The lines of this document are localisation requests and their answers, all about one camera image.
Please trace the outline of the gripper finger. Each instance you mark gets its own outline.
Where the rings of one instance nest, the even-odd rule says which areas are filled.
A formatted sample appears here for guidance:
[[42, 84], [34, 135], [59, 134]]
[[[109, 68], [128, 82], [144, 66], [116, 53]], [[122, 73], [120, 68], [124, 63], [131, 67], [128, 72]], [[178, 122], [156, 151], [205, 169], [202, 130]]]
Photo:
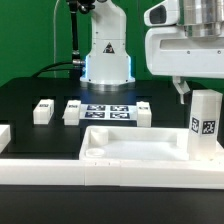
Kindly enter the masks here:
[[185, 95], [190, 92], [187, 82], [180, 76], [173, 76], [172, 82], [177, 92], [180, 95], [180, 103], [185, 103]]

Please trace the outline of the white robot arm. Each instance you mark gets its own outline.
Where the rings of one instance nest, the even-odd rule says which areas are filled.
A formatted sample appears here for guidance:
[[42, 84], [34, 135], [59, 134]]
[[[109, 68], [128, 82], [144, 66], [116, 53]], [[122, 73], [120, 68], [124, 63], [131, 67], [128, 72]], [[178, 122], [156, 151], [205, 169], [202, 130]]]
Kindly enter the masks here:
[[[224, 0], [163, 0], [145, 11], [144, 23], [148, 70], [170, 76], [180, 95], [190, 92], [187, 77], [224, 79]], [[92, 47], [80, 81], [100, 91], [135, 82], [126, 15], [112, 0], [96, 0]]]

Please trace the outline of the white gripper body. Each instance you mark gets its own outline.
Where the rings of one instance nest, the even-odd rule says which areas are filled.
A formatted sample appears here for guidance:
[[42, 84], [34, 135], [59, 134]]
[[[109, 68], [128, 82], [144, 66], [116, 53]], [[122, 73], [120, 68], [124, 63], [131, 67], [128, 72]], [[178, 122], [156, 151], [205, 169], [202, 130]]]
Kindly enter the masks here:
[[152, 74], [224, 78], [224, 0], [163, 0], [144, 23]]

